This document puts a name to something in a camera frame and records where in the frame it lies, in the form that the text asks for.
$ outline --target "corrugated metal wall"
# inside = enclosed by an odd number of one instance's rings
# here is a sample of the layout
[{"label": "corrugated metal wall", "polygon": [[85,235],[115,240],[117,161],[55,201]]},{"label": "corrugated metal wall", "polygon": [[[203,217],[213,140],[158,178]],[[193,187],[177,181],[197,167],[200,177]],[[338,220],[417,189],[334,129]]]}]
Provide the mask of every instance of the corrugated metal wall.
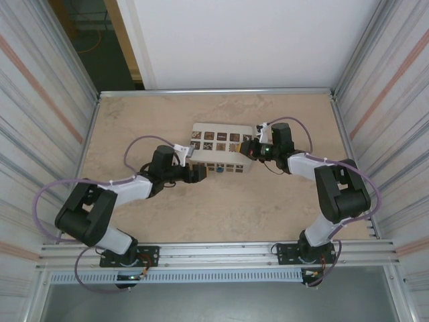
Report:
[{"label": "corrugated metal wall", "polygon": [[[0,321],[22,314],[40,246],[35,192],[76,175],[97,94],[44,1],[0,1]],[[53,223],[68,187],[47,193]]]},{"label": "corrugated metal wall", "polygon": [[359,166],[383,195],[380,233],[429,321],[429,1],[390,3],[337,95]]}]

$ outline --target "beige marble surface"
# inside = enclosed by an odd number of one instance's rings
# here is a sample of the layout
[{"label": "beige marble surface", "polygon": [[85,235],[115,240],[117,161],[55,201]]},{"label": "beige marble surface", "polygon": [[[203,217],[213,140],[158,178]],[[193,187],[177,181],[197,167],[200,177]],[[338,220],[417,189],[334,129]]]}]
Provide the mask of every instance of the beige marble surface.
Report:
[{"label": "beige marble surface", "polygon": [[[153,134],[189,144],[195,122],[255,125],[285,115],[307,125],[314,155],[345,157],[326,95],[114,97],[101,102],[82,175],[97,180],[129,176],[122,158],[137,136]],[[290,125],[296,148],[308,149],[305,133],[299,125]],[[149,162],[159,144],[157,140],[136,143],[130,163],[139,168]],[[319,211],[313,182],[277,176],[254,162],[248,174],[210,172],[198,184],[179,182],[152,199],[118,207],[112,222],[140,242],[276,241],[297,239]],[[348,226],[338,236],[369,237],[363,222]]]}]

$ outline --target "white wall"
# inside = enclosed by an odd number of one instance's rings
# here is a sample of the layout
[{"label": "white wall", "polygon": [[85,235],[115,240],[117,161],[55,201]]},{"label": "white wall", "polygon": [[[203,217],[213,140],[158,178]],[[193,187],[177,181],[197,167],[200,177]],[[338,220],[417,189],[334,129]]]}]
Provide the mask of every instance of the white wall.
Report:
[{"label": "white wall", "polygon": [[333,87],[379,0],[118,0],[147,89]]}]

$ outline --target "black mounting plate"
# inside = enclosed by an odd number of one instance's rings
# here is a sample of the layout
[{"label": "black mounting plate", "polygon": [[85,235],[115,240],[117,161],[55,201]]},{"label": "black mounting plate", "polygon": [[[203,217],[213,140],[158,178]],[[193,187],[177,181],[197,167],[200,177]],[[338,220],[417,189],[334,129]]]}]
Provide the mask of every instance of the black mounting plate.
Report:
[{"label": "black mounting plate", "polygon": [[[145,254],[150,257],[150,267],[157,267],[158,260],[160,259],[160,247],[159,246],[137,246],[137,253]],[[104,251],[100,259],[100,267],[146,267],[147,264],[142,260],[137,259],[132,265],[126,266],[115,260],[108,252]]]},{"label": "black mounting plate", "polygon": [[279,265],[301,265],[301,264],[311,264],[311,265],[321,265],[322,256],[326,260],[326,264],[332,264],[335,260],[335,248],[334,245],[329,243],[325,247],[320,249],[320,255],[311,262],[306,262],[300,257],[300,249],[298,244],[276,244],[277,259]]}]

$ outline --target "box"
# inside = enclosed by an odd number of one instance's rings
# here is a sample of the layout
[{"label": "box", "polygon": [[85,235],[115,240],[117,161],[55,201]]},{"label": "box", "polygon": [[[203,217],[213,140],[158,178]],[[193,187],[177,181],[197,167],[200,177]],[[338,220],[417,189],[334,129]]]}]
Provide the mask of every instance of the box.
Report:
[{"label": "box", "polygon": [[195,123],[190,163],[203,164],[213,172],[249,172],[252,160],[239,153],[239,146],[252,139],[253,128],[248,125]]}]

